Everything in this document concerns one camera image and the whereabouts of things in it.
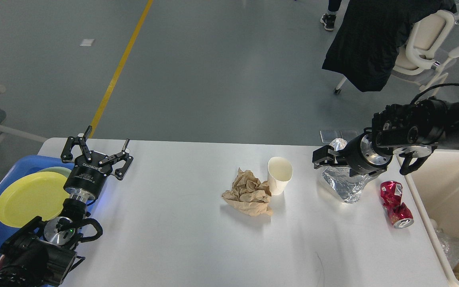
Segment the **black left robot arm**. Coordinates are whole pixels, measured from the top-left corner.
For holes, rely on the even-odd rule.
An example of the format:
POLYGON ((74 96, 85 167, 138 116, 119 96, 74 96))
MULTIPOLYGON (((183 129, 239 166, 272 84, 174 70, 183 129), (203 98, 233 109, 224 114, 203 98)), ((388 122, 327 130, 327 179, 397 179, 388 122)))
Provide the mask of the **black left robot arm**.
POLYGON ((63 185, 69 196, 62 210, 48 220, 35 216, 2 243, 0 287, 58 287, 84 261, 75 250, 78 245, 103 235, 88 207, 99 198, 110 176, 123 180, 133 156, 128 151, 130 139, 113 155, 89 149, 91 131, 88 126, 84 133, 70 136, 62 150, 61 161, 74 165, 63 185))

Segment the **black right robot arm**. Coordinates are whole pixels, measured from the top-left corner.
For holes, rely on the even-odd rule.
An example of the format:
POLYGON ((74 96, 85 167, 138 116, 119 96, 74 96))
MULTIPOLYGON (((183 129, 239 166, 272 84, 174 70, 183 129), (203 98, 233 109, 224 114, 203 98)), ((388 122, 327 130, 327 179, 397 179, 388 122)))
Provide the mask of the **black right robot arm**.
POLYGON ((437 148, 459 150, 459 102, 435 96, 421 100, 417 94, 408 105, 393 104, 375 113, 371 126, 337 151, 325 145, 313 152, 314 169, 348 167, 349 176, 378 176, 393 155, 403 158, 402 175, 417 171, 437 148))

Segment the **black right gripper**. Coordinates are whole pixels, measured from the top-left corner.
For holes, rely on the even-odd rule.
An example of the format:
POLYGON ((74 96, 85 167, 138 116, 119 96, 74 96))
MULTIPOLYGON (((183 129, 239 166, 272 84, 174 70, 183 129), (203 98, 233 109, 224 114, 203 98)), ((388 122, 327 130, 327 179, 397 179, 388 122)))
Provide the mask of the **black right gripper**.
POLYGON ((347 167, 349 176, 369 175, 375 177, 387 170, 392 155, 377 152, 371 133, 363 133, 353 138, 344 149, 336 151, 332 146, 325 145, 312 154, 314 169, 321 167, 347 167))

